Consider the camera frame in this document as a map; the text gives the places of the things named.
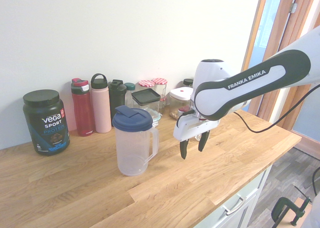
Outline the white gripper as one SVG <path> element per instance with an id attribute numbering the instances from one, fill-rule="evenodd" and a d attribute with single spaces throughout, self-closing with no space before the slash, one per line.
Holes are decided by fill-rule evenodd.
<path id="1" fill-rule="evenodd" d="M 220 120 L 210 121 L 210 120 L 200 120 L 197 116 L 193 114 L 182 115 L 176 122 L 173 136 L 181 141 L 179 143 L 180 155 L 183 159 L 187 156 L 187 147 L 189 143 L 189 138 L 195 137 L 201 134 L 201 138 L 198 144 L 198 150 L 203 151 L 206 142 L 210 136 L 210 130 L 216 128 L 220 123 Z"/>

